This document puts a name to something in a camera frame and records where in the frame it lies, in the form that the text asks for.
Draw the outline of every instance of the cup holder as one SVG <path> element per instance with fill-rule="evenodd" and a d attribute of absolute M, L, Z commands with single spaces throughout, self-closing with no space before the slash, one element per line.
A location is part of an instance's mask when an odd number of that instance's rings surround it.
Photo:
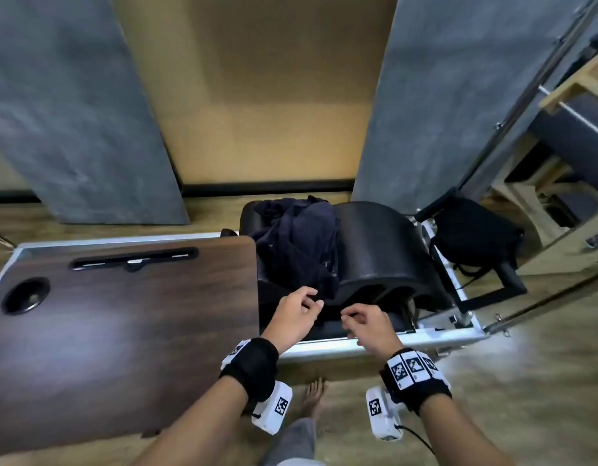
<path fill-rule="evenodd" d="M 10 289 L 1 302 L 1 310 L 8 316 L 18 316 L 38 307 L 49 294 L 46 278 L 30 278 Z"/>

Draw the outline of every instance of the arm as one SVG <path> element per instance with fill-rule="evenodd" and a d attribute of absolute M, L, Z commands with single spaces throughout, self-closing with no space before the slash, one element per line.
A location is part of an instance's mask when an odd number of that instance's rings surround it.
<path fill-rule="evenodd" d="M 279 354 L 305 337 L 323 302 L 314 302 L 315 289 L 303 287 L 283 297 L 262 338 Z M 164 431 L 133 466 L 191 466 L 211 464 L 220 453 L 247 405 L 245 388 L 233 377 L 223 376 Z"/>
<path fill-rule="evenodd" d="M 383 362 L 404 348 L 387 313 L 377 305 L 347 307 L 342 311 L 342 327 L 349 331 L 349 338 L 357 338 L 359 345 Z M 419 416 L 440 466 L 514 466 L 448 396 L 428 397 Z"/>

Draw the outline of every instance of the wooden floor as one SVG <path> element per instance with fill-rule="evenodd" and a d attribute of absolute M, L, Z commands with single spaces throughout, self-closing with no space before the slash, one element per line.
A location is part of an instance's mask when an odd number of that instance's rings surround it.
<path fill-rule="evenodd" d="M 322 194 L 333 203 L 348 194 Z M 250 197 L 188 201 L 193 224 L 186 227 L 61 226 L 39 205 L 0 206 L 0 232 L 16 243 L 146 234 L 212 232 L 236 228 Z M 520 219 L 511 209 L 502 209 Z M 526 248 L 534 245 L 534 236 Z M 0 247 L 0 267 L 8 252 Z M 478 314 L 490 322 L 495 312 L 510 313 L 583 279 L 586 274 L 526 278 L 529 293 Z M 495 287 L 490 276 L 471 285 L 471 295 Z M 439 361 L 454 386 L 455 398 L 498 446 L 526 465 L 598 465 L 598 293 Z M 365 391 L 380 379 L 361 360 L 295 367 L 296 383 L 322 374 L 330 384 L 319 427 L 317 458 L 329 465 L 434 465 L 424 446 L 407 436 L 403 442 L 377 442 L 370 432 Z M 295 385 L 299 399 L 300 385 Z M 293 402 L 293 409 L 298 402 Z M 421 431 L 416 418 L 406 424 Z M 270 438 L 248 421 L 219 464 L 255 462 Z M 123 465 L 148 444 L 139 437 L 114 438 L 84 445 L 0 457 L 0 465 Z"/>

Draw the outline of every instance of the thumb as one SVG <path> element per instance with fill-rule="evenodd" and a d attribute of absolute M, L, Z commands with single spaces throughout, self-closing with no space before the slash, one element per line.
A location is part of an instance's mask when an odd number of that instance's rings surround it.
<path fill-rule="evenodd" d="M 323 301 L 322 299 L 319 299 L 318 301 L 316 301 L 316 304 L 312 304 L 310 307 L 310 310 L 308 311 L 308 314 L 310 314 L 314 320 L 316 320 L 316 318 L 318 317 L 318 314 L 322 311 L 322 308 L 325 306 L 325 301 Z"/>
<path fill-rule="evenodd" d="M 344 329 L 349 329 L 356 336 L 359 336 L 359 334 L 364 331 L 364 326 L 351 316 L 342 316 L 342 327 Z"/>

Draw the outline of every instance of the wrist strap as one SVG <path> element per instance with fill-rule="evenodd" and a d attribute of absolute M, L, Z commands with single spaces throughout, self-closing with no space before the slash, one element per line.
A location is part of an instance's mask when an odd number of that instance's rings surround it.
<path fill-rule="evenodd" d="M 263 338 L 253 338 L 240 349 L 219 377 L 232 376 L 247 391 L 249 399 L 266 401 L 275 389 L 277 360 L 275 346 Z"/>
<path fill-rule="evenodd" d="M 419 415 L 426 399 L 435 394 L 452 397 L 450 384 L 428 355 L 412 349 L 396 352 L 380 371 L 381 379 L 396 403 L 404 403 Z"/>

